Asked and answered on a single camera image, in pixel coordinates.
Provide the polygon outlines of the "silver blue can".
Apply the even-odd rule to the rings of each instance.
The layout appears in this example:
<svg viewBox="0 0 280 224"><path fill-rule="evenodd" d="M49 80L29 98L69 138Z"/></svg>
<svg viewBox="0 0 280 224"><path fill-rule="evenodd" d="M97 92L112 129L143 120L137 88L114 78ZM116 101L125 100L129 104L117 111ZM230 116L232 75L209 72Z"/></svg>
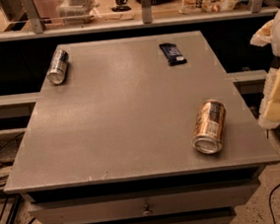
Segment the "silver blue can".
<svg viewBox="0 0 280 224"><path fill-rule="evenodd" d="M46 78L52 84L61 84L64 82L67 65L68 65L68 52L63 49L56 49L51 58L51 62L46 73Z"/></svg>

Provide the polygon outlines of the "clear plastic container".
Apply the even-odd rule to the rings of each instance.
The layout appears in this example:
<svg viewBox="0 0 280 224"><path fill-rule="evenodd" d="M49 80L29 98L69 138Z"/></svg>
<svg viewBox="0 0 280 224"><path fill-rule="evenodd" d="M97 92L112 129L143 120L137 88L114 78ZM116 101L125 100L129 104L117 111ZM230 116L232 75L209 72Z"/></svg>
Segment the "clear plastic container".
<svg viewBox="0 0 280 224"><path fill-rule="evenodd" d="M63 0L57 13L66 25L83 25L91 20L90 13L95 7L96 0Z"/></svg>

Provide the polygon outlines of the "dark blue snack bar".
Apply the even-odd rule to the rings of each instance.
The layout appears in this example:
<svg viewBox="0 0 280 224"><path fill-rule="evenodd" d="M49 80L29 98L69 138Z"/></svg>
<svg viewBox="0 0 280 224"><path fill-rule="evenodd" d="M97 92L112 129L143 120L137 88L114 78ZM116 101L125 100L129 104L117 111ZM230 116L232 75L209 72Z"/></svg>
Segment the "dark blue snack bar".
<svg viewBox="0 0 280 224"><path fill-rule="evenodd" d="M174 43L161 43L160 49L165 55L170 66L180 65L186 62L185 57L180 53Z"/></svg>

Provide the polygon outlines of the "orange soda can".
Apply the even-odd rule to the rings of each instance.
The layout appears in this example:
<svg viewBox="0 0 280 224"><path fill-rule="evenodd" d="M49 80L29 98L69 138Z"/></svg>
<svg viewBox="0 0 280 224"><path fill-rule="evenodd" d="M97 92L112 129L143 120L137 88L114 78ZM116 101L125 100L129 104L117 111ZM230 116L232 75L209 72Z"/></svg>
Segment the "orange soda can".
<svg viewBox="0 0 280 224"><path fill-rule="evenodd" d="M214 154L223 148L225 106L216 100L205 101L200 107L193 130L192 146L200 153Z"/></svg>

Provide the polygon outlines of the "grey drawer cabinet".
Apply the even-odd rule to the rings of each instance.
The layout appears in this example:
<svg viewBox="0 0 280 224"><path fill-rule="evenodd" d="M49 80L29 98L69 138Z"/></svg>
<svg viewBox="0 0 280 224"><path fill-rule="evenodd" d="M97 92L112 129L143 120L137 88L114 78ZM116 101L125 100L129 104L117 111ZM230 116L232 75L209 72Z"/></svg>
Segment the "grey drawer cabinet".
<svg viewBox="0 0 280 224"><path fill-rule="evenodd" d="M19 148L6 191L33 203L258 180L278 155L200 32L169 36L186 57L161 53L163 38L70 44L60 86L46 83ZM200 107L226 109L223 148L192 145ZM235 207L96 222L236 210Z"/></svg>

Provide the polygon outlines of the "grey metal shelf rail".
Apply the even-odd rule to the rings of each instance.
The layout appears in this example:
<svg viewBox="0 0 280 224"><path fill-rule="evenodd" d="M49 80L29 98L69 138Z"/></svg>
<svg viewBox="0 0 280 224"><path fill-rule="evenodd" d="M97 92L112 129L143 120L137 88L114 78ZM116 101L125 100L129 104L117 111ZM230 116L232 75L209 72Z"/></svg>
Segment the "grey metal shelf rail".
<svg viewBox="0 0 280 224"><path fill-rule="evenodd" d="M177 23L274 14L280 0L239 0L233 10L182 14L181 0L96 0L91 20L66 25L57 13L63 0L0 0L0 41L105 32Z"/></svg>

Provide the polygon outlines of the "upper grey drawer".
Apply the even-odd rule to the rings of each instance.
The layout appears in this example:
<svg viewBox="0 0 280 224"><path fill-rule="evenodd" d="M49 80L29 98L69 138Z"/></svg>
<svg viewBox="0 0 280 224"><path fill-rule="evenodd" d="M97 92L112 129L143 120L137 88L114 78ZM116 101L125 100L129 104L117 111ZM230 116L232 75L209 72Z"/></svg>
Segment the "upper grey drawer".
<svg viewBox="0 0 280 224"><path fill-rule="evenodd" d="M33 203L30 214L42 224L94 224L96 222L156 217L235 207L247 203L259 180L101 197Z"/></svg>

